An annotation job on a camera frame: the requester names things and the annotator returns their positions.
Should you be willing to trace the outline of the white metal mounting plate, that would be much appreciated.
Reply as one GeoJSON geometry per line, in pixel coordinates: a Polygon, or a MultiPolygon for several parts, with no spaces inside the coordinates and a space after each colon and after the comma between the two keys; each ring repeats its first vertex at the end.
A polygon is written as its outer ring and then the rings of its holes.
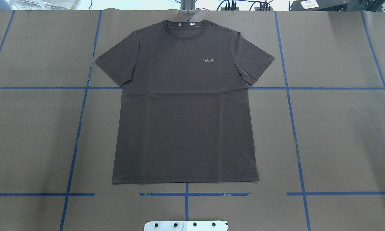
{"type": "Polygon", "coordinates": [[[227,221],[150,221],[144,225],[144,231],[228,231],[227,221]]]}

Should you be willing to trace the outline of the dark brown t-shirt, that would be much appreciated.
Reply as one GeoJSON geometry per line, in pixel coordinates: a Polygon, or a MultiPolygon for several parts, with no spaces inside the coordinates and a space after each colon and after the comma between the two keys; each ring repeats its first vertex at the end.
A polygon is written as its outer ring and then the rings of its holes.
{"type": "Polygon", "coordinates": [[[122,87],[112,184],[258,181],[249,87],[274,59],[208,20],[164,20],[100,55],[122,87]]]}

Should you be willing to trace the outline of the aluminium profile post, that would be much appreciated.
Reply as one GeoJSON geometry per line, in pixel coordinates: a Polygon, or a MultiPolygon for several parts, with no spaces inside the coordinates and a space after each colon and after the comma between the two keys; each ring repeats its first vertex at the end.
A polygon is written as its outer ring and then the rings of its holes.
{"type": "Polygon", "coordinates": [[[181,15],[194,15],[196,13],[195,0],[178,0],[181,15]]]}

